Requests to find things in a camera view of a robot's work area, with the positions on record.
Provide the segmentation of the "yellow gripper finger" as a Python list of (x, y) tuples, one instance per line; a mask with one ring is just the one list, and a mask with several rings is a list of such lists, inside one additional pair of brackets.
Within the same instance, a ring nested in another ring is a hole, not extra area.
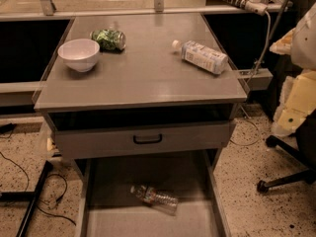
[(289, 136), (316, 110), (316, 72), (287, 76), (282, 84), (279, 105), (272, 124), (272, 134)]

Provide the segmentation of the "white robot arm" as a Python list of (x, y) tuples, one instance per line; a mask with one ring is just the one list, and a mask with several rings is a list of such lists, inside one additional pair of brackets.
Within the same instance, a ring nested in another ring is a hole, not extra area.
[(285, 137), (295, 133), (316, 110), (316, 3), (295, 28), (271, 45), (270, 51), (289, 55), (302, 69), (295, 78), (285, 78), (274, 115), (272, 133)]

